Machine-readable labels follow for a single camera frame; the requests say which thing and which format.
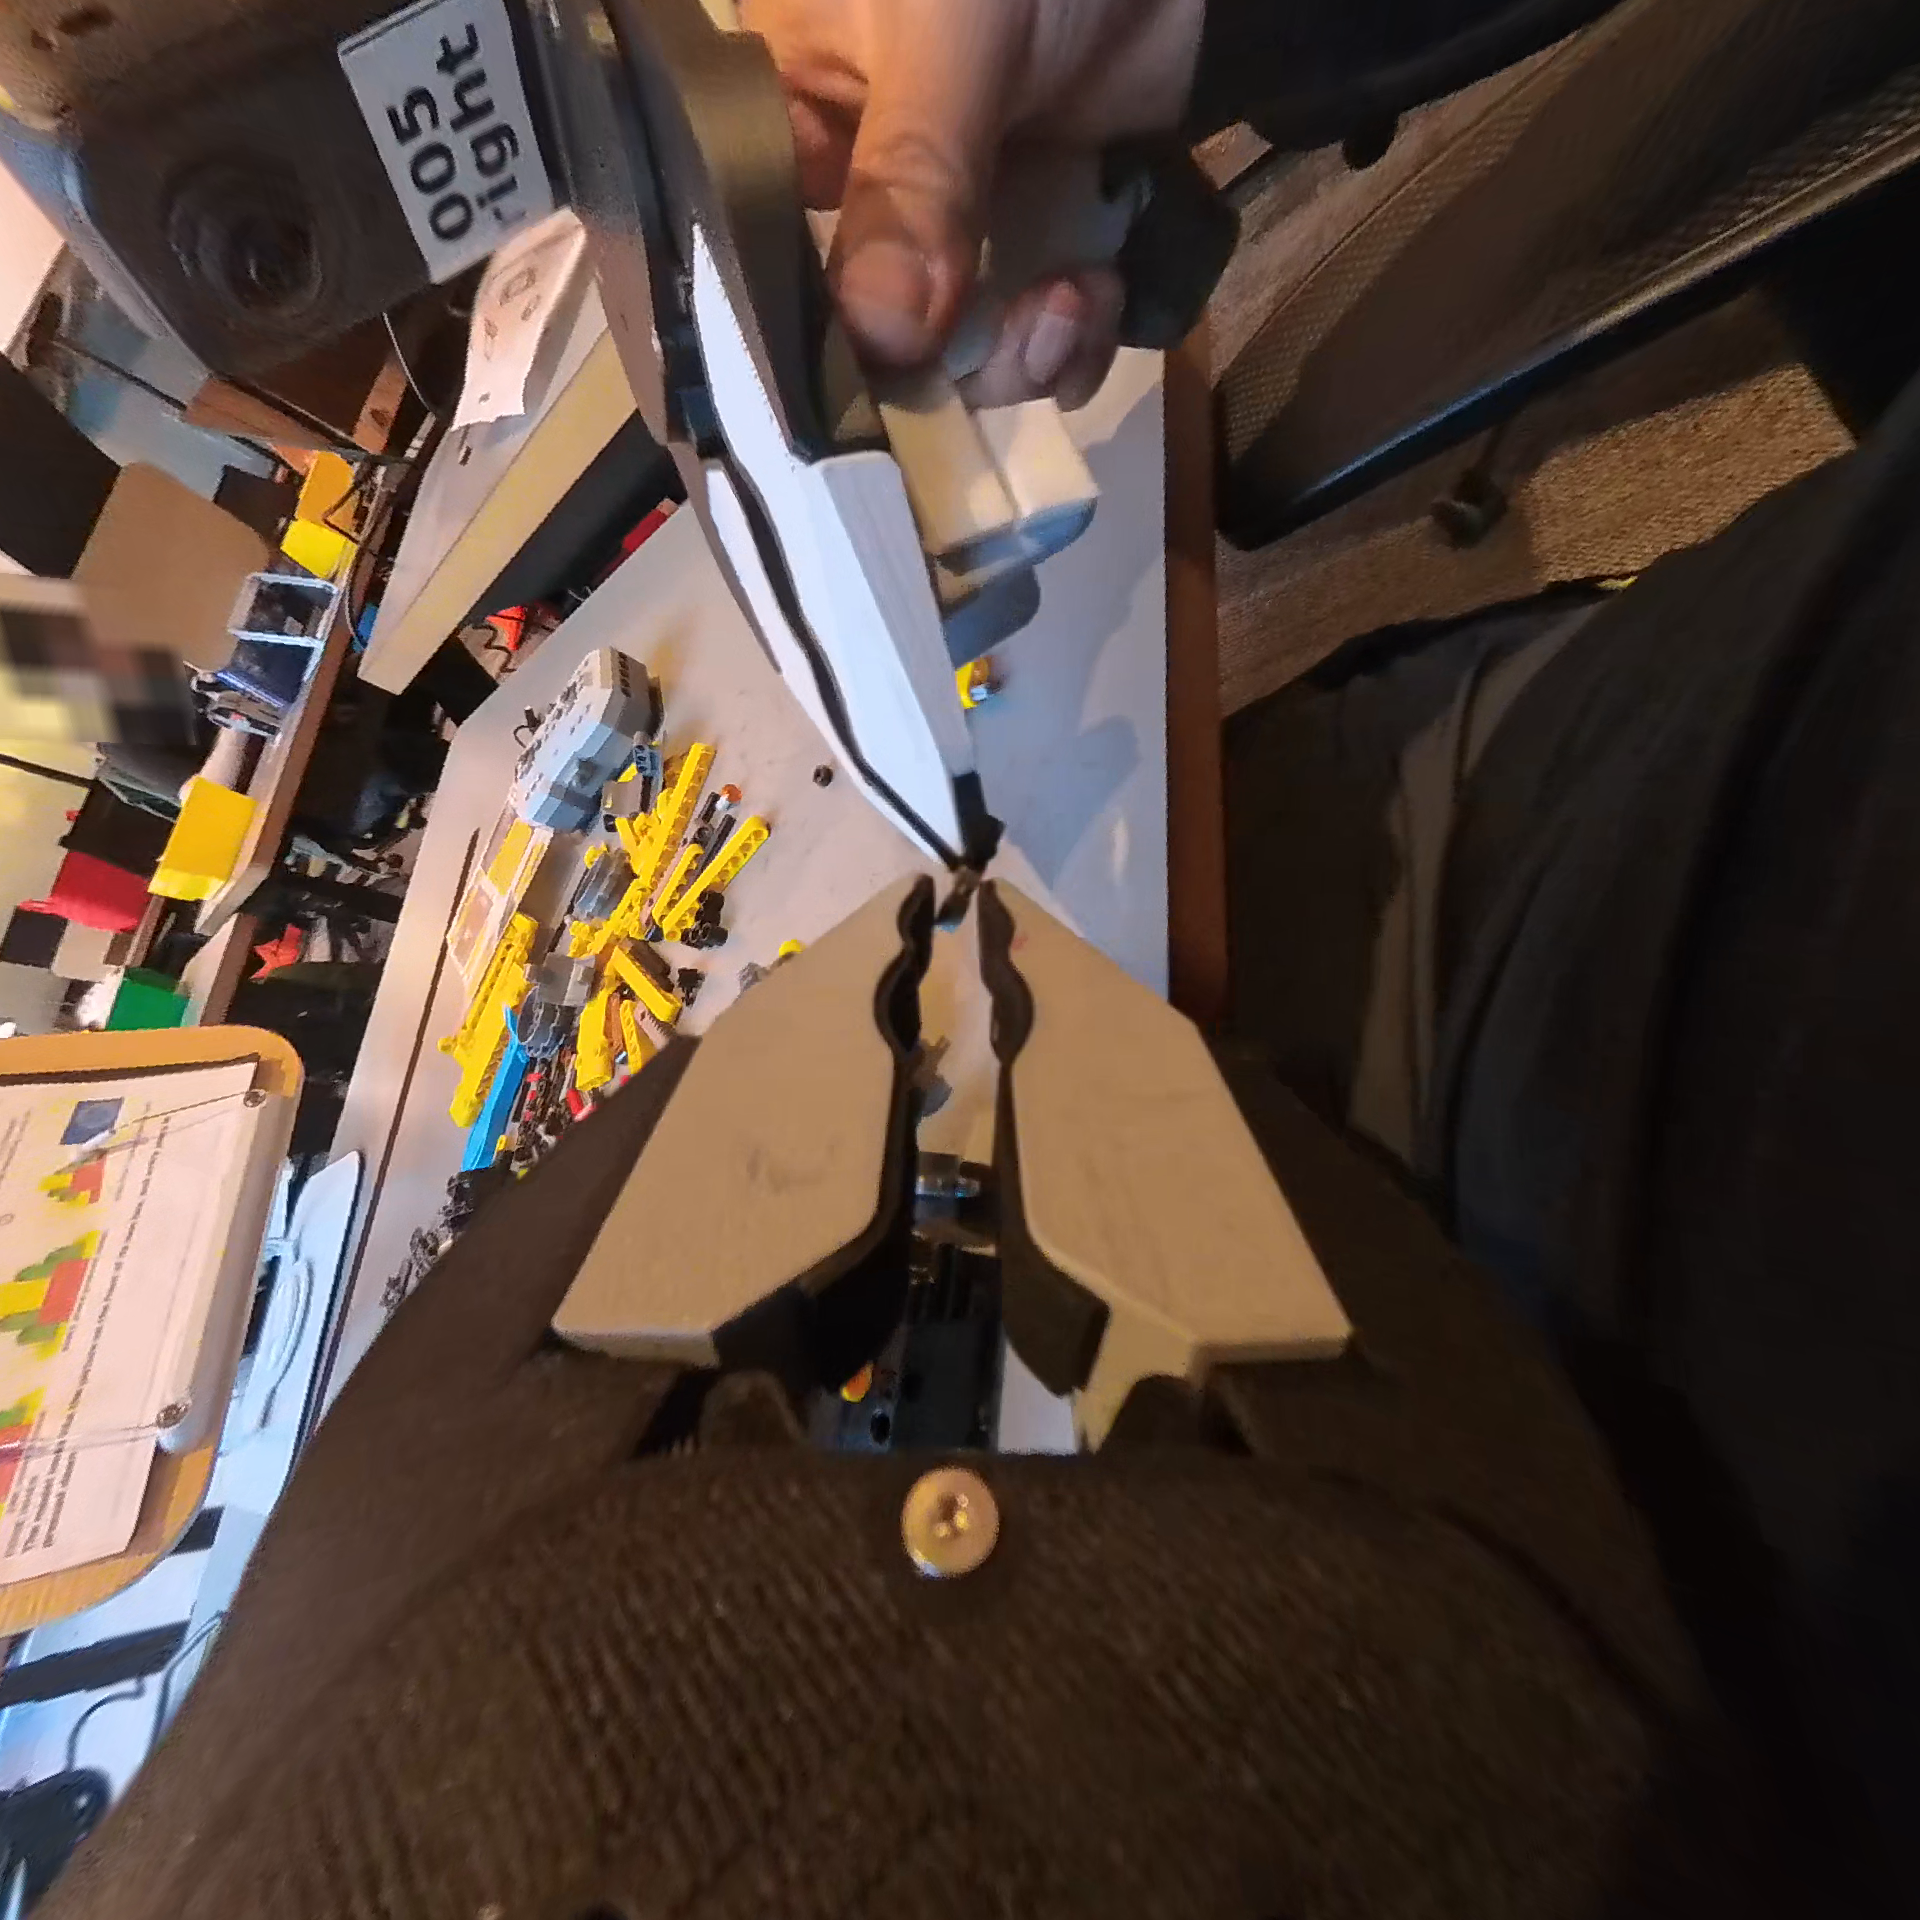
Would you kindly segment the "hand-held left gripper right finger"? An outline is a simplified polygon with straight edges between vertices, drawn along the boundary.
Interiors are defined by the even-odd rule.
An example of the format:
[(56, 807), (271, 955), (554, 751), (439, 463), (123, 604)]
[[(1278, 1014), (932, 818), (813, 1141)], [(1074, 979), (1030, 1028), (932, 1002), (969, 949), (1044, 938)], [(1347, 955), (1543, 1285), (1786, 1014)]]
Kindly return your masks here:
[(1334, 1361), (1350, 1315), (1195, 1023), (1014, 884), (976, 893), (1001, 1321), (1108, 1444), (1143, 1381)]

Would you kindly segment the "grey toy battery box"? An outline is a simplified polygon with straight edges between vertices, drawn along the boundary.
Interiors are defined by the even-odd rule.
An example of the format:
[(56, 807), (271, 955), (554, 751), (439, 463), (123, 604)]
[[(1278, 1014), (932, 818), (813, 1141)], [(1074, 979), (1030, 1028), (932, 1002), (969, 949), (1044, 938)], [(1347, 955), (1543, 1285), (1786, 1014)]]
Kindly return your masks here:
[(588, 830), (607, 784), (653, 747), (664, 719), (660, 687), (645, 660), (600, 646), (548, 705), (516, 756), (508, 809), (528, 829)]

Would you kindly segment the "blue toy panel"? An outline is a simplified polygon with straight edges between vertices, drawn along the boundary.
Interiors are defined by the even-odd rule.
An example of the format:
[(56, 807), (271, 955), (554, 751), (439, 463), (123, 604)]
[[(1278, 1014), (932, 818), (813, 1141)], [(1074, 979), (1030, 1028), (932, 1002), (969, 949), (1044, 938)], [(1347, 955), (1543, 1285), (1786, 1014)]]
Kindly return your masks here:
[(507, 1048), (500, 1055), (500, 1063), (490, 1068), (488, 1094), (479, 1107), (479, 1117), (468, 1128), (460, 1175), (482, 1175), (500, 1160), (501, 1140), (508, 1134), (528, 1076), (529, 1076), (529, 1055), (508, 1023)]

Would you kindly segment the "clear sticker sheet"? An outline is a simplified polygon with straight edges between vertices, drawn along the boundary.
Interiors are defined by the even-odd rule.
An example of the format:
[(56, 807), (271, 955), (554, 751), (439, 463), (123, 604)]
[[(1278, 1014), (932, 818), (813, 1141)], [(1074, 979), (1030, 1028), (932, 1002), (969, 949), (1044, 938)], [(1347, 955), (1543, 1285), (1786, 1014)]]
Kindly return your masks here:
[(490, 830), (482, 839), (444, 930), (444, 959), (468, 991), (482, 988), (482, 977), (488, 972), (508, 918), (542, 875), (552, 843), (552, 829), (534, 829), (514, 809), (500, 812)]

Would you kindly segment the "yellow toy vehicle model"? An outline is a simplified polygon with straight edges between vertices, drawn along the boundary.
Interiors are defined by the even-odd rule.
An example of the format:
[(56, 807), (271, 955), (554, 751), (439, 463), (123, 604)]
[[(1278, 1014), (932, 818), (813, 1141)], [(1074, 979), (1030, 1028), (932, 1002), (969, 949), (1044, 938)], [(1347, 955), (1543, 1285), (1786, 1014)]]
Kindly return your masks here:
[(922, 1153), (902, 1321), (878, 1361), (813, 1398), (810, 1440), (831, 1453), (984, 1453), (1001, 1371), (994, 1169)]

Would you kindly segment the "printed instruction board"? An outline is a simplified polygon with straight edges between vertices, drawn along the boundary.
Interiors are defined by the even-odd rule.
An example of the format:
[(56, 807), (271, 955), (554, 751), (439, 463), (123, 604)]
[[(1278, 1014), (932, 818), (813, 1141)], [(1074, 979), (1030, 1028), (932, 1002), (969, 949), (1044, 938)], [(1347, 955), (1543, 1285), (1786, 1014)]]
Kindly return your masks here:
[(5, 1043), (5, 1640), (197, 1518), (299, 1090), (258, 1027)]

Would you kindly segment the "red plastic block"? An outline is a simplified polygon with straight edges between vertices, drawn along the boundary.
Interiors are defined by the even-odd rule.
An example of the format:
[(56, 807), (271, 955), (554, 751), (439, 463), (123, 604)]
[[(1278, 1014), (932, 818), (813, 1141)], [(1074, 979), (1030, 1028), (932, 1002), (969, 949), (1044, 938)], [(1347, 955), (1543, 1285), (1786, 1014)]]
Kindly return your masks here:
[(66, 852), (47, 899), (27, 899), (21, 911), (64, 918), (70, 926), (130, 934), (150, 909), (150, 882), (90, 852)]

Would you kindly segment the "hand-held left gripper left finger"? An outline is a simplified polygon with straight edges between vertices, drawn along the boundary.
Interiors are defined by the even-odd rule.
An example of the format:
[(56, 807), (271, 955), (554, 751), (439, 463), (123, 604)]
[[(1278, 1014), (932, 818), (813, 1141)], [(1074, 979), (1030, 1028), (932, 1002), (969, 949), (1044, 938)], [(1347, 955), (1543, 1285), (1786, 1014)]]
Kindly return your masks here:
[(686, 1068), (552, 1331), (686, 1367), (859, 1367), (902, 1298), (931, 877), (741, 991)]

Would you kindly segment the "person's dark clothing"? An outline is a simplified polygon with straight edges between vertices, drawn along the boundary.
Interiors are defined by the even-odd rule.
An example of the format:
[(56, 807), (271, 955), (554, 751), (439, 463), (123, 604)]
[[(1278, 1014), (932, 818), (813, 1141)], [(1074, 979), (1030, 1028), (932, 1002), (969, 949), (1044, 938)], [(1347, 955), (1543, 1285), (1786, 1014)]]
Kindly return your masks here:
[(1551, 1347), (1807, 1915), (1915, 1915), (1915, 387), (1224, 724), (1235, 1035)]

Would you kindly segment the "person's right forearm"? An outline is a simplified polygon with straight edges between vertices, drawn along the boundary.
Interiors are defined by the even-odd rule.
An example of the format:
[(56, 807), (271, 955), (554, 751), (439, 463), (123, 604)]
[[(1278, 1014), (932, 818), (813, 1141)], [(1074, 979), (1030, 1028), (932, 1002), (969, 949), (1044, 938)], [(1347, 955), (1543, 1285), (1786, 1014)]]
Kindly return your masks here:
[(1235, 123), (1313, 151), (1584, 31), (1614, 4), (1206, 4), (1186, 141)]

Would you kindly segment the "clear acrylic case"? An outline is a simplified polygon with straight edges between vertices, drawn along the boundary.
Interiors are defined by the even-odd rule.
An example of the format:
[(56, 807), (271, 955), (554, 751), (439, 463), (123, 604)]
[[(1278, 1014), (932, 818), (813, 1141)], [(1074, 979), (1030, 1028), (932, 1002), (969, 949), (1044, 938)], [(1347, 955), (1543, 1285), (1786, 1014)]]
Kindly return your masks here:
[(241, 581), (226, 622), (231, 653), (212, 681), (287, 713), (315, 674), (343, 586), (328, 575), (261, 571)]

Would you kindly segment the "pile of loose toy pieces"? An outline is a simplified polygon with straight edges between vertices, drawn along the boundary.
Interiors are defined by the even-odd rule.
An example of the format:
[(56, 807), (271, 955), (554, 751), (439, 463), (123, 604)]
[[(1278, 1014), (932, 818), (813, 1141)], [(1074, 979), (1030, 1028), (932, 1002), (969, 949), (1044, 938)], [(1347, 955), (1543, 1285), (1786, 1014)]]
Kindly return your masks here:
[(607, 784), (588, 830), (554, 830), (482, 988), (439, 1035), (454, 1068), (444, 1121), (468, 1128), (488, 1094), (508, 1023), (529, 1055), (500, 1160), (444, 1179), (430, 1225), (409, 1232), (380, 1294), (383, 1315), (463, 1238), (474, 1214), (543, 1162), (612, 1094), (646, 1068), (697, 1007), (700, 955), (727, 943), (726, 901), (772, 843), (737, 780), (719, 778), (719, 747), (638, 751)]

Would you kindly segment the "black office chair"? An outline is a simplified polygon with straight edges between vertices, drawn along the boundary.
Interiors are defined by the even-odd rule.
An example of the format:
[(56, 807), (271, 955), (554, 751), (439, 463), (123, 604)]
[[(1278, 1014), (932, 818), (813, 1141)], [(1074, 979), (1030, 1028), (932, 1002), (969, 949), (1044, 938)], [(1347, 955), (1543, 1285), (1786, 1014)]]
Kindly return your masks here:
[(1617, 4), (1384, 190), (1218, 378), (1254, 552), (1915, 209), (1915, 4)]

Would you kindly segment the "person's right hand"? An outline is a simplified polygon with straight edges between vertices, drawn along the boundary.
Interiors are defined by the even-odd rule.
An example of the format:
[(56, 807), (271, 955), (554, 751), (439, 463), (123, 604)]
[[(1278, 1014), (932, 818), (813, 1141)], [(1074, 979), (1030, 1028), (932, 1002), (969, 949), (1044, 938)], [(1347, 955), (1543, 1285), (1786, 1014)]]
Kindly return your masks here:
[(878, 371), (943, 358), (976, 296), (1007, 145), (1099, 151), (1186, 116), (1202, 4), (741, 4), (802, 169), (838, 213), (828, 284)]

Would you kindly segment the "yellow plastic tray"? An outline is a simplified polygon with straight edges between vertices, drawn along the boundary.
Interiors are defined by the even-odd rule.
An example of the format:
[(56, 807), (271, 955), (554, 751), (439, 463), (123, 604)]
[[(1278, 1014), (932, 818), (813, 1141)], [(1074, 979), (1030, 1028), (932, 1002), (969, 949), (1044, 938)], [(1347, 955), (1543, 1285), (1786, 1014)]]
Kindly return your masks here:
[(150, 877), (150, 893), (165, 901), (205, 901), (226, 888), (254, 829), (258, 807), (231, 784), (203, 776), (182, 784), (172, 830)]

